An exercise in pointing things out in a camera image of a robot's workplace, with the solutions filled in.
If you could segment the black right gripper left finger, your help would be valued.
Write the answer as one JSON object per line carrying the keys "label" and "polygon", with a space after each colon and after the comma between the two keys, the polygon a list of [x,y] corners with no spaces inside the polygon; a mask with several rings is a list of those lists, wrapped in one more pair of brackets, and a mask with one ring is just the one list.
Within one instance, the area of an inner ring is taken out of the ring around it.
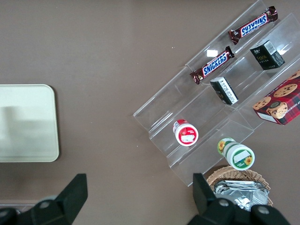
{"label": "black right gripper left finger", "polygon": [[87,176],[77,174],[54,199],[45,199],[17,217],[19,225],[71,225],[88,197]]}

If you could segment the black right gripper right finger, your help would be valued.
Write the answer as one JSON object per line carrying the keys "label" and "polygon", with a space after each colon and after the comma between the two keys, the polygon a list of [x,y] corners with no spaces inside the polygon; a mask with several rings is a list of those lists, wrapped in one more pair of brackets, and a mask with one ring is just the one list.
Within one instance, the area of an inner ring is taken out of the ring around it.
{"label": "black right gripper right finger", "polygon": [[201,173],[193,174],[193,198],[198,214],[190,225],[232,225],[235,205],[224,198],[217,198]]}

